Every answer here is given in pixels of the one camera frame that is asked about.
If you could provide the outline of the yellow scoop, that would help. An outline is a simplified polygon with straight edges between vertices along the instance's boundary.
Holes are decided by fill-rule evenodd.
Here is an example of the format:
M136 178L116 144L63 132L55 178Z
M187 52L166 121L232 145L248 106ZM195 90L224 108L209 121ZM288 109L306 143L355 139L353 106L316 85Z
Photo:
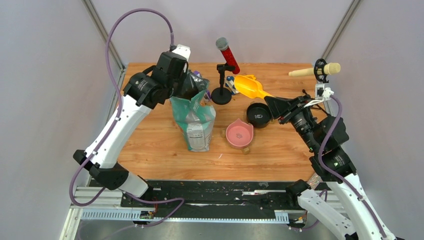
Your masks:
M254 75L236 75L234 77L234 86L237 91L250 99L265 99L272 97L270 93L263 90L262 84L256 80Z

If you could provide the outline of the green pet food bag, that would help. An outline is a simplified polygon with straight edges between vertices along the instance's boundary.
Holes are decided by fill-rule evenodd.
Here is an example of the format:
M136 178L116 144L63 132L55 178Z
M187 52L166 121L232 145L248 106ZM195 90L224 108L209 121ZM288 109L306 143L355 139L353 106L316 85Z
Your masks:
M173 119L180 128L189 151L207 152L210 150L216 119L212 101L205 102L204 99L210 81L196 76L191 70L188 74L190 90L184 98L175 96L170 98Z

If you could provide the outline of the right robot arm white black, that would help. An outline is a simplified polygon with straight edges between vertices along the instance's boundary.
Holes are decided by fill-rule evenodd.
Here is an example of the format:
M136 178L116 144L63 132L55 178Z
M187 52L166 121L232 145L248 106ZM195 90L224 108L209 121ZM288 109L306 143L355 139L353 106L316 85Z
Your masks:
M337 115L317 122L310 110L317 100L309 95L264 97L272 117L281 125L290 123L313 153L309 159L312 168L337 196L347 216L331 207L304 180L286 188L286 204L314 215L339 240L396 240L368 200L356 167L341 147L349 139L341 117L343 107L335 96L330 99L338 105Z

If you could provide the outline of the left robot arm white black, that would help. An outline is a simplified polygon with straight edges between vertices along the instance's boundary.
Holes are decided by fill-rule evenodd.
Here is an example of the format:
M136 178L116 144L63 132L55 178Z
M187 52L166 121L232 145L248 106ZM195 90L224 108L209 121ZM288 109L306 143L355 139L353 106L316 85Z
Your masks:
M140 122L156 107L180 92L188 73L189 47L178 45L163 52L157 63L130 77L118 107L95 141L78 149L73 159L108 190L133 195L140 206L149 206L153 193L140 176L118 163L118 157Z

